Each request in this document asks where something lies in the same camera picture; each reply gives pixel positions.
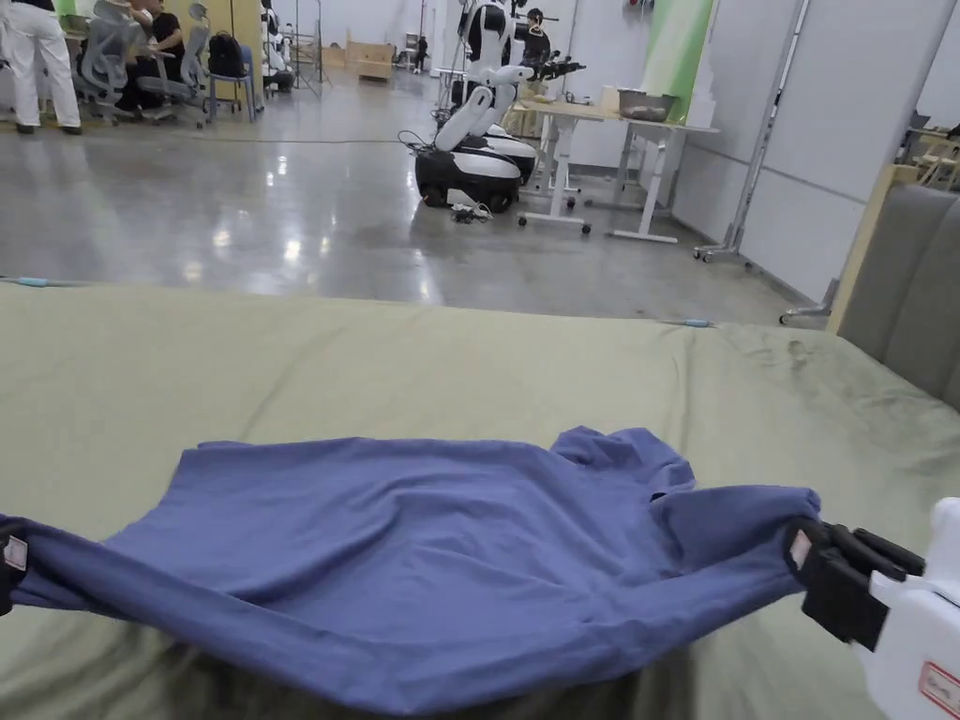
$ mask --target polished concrete floor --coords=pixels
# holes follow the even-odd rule
[[[680,246],[530,225],[456,225],[420,203],[396,133],[431,130],[437,86],[332,76],[270,100],[256,125],[88,127],[32,138],[0,126],[0,275],[302,293],[598,317],[775,323],[796,299],[742,265]],[[584,180],[603,197],[608,181]],[[530,202],[541,209],[542,201]]]

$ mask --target white desk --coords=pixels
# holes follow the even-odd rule
[[[640,227],[637,232],[627,232],[625,230],[614,230],[608,228],[607,234],[615,237],[627,237],[634,240],[651,240],[659,243],[676,243],[677,238],[667,237],[665,235],[655,235],[650,231],[653,223],[654,211],[657,209],[657,196],[660,193],[660,185],[663,180],[663,169],[666,165],[667,155],[671,144],[679,141],[685,132],[720,132],[714,128],[688,128],[682,125],[666,125],[664,123],[655,123],[647,120],[628,120],[621,117],[616,110],[603,109],[597,106],[573,105],[570,103],[536,103],[530,100],[524,100],[517,103],[520,109],[530,112],[542,112],[550,115],[554,122],[551,125],[556,126],[556,139],[551,138],[552,145],[547,146],[546,164],[543,168],[543,180],[541,181],[541,194],[547,195],[550,188],[550,177],[553,174],[554,156],[559,154],[560,166],[557,168],[557,182],[553,188],[553,201],[550,205],[550,214],[542,215],[539,213],[521,213],[520,224],[526,225],[528,220],[546,220],[555,223],[572,223],[580,225],[584,234],[589,233],[590,225],[582,218],[567,217],[560,214],[561,206],[564,203],[564,182],[566,172],[569,167],[570,146],[573,142],[573,131],[576,129],[577,122],[587,120],[590,122],[613,121],[623,123],[627,126],[626,137],[623,143],[623,153],[620,155],[620,166],[617,169],[616,185],[613,190],[612,202],[593,203],[599,206],[612,207],[619,209],[629,207],[624,205],[623,186],[627,181],[627,167],[630,161],[630,150],[634,143],[634,137],[641,135],[653,142],[657,142],[657,161],[654,163],[654,176],[650,182],[650,189],[647,192],[647,199],[643,206],[643,214],[640,218]]]
[[[657,209],[657,197],[660,195],[660,185],[663,181],[663,170],[666,166],[666,159],[670,153],[673,143],[680,142],[685,132],[720,132],[715,128],[688,128],[683,125],[665,125],[664,123],[653,123],[644,120],[627,120],[616,115],[621,123],[626,123],[627,132],[623,141],[623,152],[620,154],[620,166],[616,172],[616,185],[613,188],[613,200],[604,205],[612,209],[624,207],[621,202],[623,198],[623,187],[627,182],[627,168],[630,162],[630,151],[634,144],[634,137],[640,135],[644,139],[657,143],[657,160],[654,162],[654,174],[650,179],[650,187],[647,190],[647,199],[643,204],[643,215],[640,217],[640,227],[637,232],[628,232],[626,230],[614,230],[611,226],[607,234],[613,237],[626,237],[632,240],[650,240],[656,243],[676,243],[677,238],[667,235],[655,235],[650,231],[650,226],[654,220],[654,212]]]
[[[602,123],[611,119],[610,114],[594,106],[574,105],[572,103],[537,103],[532,100],[523,100],[516,103],[516,106],[527,112],[541,112],[544,115],[549,115],[551,119],[549,135],[546,139],[546,157],[543,163],[540,192],[537,193],[541,197],[551,197],[550,178],[554,174],[554,162],[559,160],[557,181],[554,183],[550,201],[550,212],[521,212],[518,219],[520,225],[525,226],[531,220],[579,225],[581,232],[584,235],[589,235],[592,227],[586,220],[561,214],[561,208],[564,205],[564,193],[566,192],[565,178],[570,167],[570,148],[573,145],[573,133],[577,129],[578,122],[585,120]]]
[[[430,71],[431,75],[433,75],[433,73],[437,73],[438,77],[440,78],[440,82],[438,83],[438,90],[437,90],[437,109],[440,109],[441,106],[444,104],[444,90],[449,88],[452,94],[453,81],[456,78],[460,78],[461,80],[464,81],[464,94],[466,95],[467,73],[465,71],[454,70],[449,67],[441,67],[437,70]]]

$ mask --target t-shirt sleeve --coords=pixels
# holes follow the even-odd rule
[[[693,490],[696,484],[690,464],[642,428],[604,435],[576,427],[562,433],[550,449],[591,470],[623,472],[651,493]]]

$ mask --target backpack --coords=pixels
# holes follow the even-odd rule
[[[240,43],[230,33],[217,33],[210,39],[210,75],[242,78],[246,75]]]

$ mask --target caster wheel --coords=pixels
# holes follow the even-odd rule
[[[420,196],[427,207],[446,207],[446,193],[439,185],[427,185],[420,189]]]
[[[509,210],[512,204],[514,204],[514,199],[509,195],[493,193],[490,195],[490,201],[487,203],[487,207],[490,208],[490,212],[494,215],[501,215]]]

